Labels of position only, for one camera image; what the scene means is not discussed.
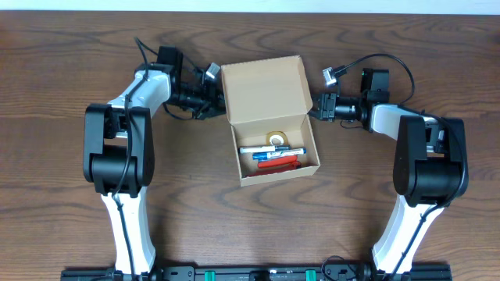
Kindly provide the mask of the brown cardboard box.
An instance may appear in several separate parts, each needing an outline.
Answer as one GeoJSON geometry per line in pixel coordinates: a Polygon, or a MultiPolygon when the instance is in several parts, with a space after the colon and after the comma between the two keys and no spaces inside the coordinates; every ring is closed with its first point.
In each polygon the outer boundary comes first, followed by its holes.
{"type": "Polygon", "coordinates": [[[242,187],[311,176],[320,167],[309,110],[313,106],[302,58],[298,55],[226,64],[221,68],[227,119],[242,187]],[[304,148],[298,169],[258,174],[257,161],[241,147],[268,145],[283,133],[291,148],[304,148]]]}

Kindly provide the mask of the yellow tape roll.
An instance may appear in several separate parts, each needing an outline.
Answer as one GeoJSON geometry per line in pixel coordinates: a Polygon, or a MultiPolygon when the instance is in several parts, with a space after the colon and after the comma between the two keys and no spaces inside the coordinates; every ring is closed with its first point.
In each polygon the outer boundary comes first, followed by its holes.
{"type": "Polygon", "coordinates": [[[282,131],[272,131],[266,135],[266,144],[274,146],[288,145],[288,137],[282,131]]]}

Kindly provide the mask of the blue marker pen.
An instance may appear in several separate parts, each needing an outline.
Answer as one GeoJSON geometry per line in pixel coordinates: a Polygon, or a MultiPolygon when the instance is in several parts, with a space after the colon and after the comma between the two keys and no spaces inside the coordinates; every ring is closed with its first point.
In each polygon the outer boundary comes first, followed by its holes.
{"type": "Polygon", "coordinates": [[[273,152],[258,152],[252,155],[254,160],[267,161],[274,158],[283,158],[294,155],[304,155],[307,152],[305,148],[296,148],[283,151],[273,151],[273,152]]]}

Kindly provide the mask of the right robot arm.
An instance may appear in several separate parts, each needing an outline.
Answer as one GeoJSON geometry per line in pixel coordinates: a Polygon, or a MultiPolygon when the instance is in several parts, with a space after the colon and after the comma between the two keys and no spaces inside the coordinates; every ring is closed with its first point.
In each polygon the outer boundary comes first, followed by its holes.
{"type": "Polygon", "coordinates": [[[389,101],[389,72],[362,70],[358,97],[340,91],[317,97],[310,115],[321,121],[357,121],[396,142],[395,206],[370,262],[355,269],[356,280],[411,280],[413,257],[432,222],[468,185],[464,123],[417,112],[389,101]]]}

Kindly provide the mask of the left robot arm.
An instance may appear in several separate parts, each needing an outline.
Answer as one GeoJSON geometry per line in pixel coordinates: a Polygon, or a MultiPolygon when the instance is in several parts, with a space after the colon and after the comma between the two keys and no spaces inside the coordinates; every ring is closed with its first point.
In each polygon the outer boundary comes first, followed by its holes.
{"type": "Polygon", "coordinates": [[[193,68],[197,83],[181,79],[184,54],[162,46],[145,60],[131,84],[106,104],[90,104],[84,115],[83,172],[101,196],[111,220],[116,262],[109,280],[160,280],[150,237],[146,193],[155,171],[152,117],[177,106],[203,120],[225,114],[218,88],[220,66],[193,68]]]}

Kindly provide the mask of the black marker pen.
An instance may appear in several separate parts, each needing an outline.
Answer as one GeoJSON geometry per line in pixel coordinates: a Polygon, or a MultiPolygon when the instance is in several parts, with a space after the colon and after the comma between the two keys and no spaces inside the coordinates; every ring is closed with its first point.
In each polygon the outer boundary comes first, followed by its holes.
{"type": "Polygon", "coordinates": [[[291,148],[290,145],[266,145],[266,146],[251,146],[251,147],[240,147],[238,149],[240,154],[248,153],[267,153],[276,151],[285,151],[291,148]]]}

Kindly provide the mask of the red utility knife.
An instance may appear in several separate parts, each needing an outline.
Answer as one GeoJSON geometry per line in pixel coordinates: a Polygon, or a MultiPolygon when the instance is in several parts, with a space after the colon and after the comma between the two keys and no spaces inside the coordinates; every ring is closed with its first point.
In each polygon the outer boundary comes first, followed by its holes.
{"type": "Polygon", "coordinates": [[[287,165],[282,165],[282,166],[277,167],[277,168],[259,170],[253,174],[248,175],[248,177],[263,176],[263,175],[269,175],[269,174],[274,174],[274,173],[283,173],[283,172],[290,171],[290,170],[300,169],[301,167],[302,167],[301,162],[295,161],[295,162],[290,162],[287,165]]]}

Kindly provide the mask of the red stapler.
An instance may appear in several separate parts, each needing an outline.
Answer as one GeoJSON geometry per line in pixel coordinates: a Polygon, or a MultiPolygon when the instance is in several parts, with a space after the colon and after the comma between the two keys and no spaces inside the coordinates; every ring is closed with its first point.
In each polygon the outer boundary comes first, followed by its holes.
{"type": "Polygon", "coordinates": [[[270,160],[259,162],[257,164],[257,167],[259,169],[273,168],[273,167],[291,164],[292,162],[296,162],[297,160],[298,160],[297,155],[284,156],[284,157],[280,157],[280,158],[273,158],[270,160]]]}

